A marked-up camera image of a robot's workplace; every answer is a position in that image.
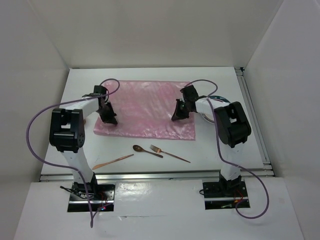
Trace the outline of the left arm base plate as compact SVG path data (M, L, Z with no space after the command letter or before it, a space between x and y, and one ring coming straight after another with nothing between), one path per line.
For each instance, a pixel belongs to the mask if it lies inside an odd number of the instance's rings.
M69 213L89 212L87 195L85 191L76 190L74 186L67 188L60 186L60 189L69 193L67 211ZM99 208L101 212L114 211L115 184L101 184L97 186L97 193L88 194L92 211L96 212Z

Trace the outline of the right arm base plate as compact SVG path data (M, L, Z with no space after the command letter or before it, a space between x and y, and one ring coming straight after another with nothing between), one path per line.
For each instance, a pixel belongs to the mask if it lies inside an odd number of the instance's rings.
M238 208L250 208L247 187L244 181L227 191L223 191L218 182L203 182L199 194L204 197L206 210L224 210L234 209L236 204Z

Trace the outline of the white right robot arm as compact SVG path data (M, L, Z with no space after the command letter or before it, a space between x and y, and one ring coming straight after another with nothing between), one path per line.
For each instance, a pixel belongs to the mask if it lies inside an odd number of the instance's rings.
M240 162L244 143L252 133L251 126L240 102L221 102L209 96L200 96L193 85L180 90L182 97L176 99L172 121L189 118L190 113L213 117L219 156L220 144L226 150L219 171L218 192L230 196L241 185Z

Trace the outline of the white plate green red rim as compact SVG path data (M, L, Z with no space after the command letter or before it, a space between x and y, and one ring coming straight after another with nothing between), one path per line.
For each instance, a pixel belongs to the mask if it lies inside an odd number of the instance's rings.
M211 95L209 98L214 109L218 107L225 107L226 105L231 103L228 99L219 95ZM209 113L200 113L200 115L208 123L213 125L215 124L214 117L212 115L212 111L210 108L209 108Z

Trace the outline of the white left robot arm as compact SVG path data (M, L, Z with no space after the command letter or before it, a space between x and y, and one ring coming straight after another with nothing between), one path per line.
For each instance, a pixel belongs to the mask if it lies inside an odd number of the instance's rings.
M97 197L99 187L83 149L85 118L96 112L103 123L118 124L117 114L105 96L108 93L106 87L95 85L93 93L84 95L82 101L66 108L55 108L51 113L49 142L64 156L67 168L72 171L74 192L88 200Z

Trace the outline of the copper knife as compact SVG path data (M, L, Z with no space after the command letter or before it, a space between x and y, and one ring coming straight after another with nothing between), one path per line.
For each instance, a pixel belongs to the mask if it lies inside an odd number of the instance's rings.
M118 161L127 159L127 158L132 157L132 156L134 156L134 154L129 154L129 155L126 155L126 156L117 158L117 159L115 159L115 160L111 160L111 161L108 161L108 162L105 162L105 163L97 164L97 165L95 165L95 166L92 168L92 170L96 170L96 169L102 168L102 167L104 167L104 166L106 166L106 165L110 165L110 164L116 163L116 162L118 162Z

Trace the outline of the pink floral satin placemat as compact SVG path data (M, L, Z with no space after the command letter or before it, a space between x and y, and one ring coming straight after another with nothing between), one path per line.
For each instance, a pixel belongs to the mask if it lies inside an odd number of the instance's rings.
M103 123L98 118L93 132L100 136L194 141L193 114L180 121L171 120L185 85L185 81L105 82L103 86L109 90L119 88L109 97L118 124Z

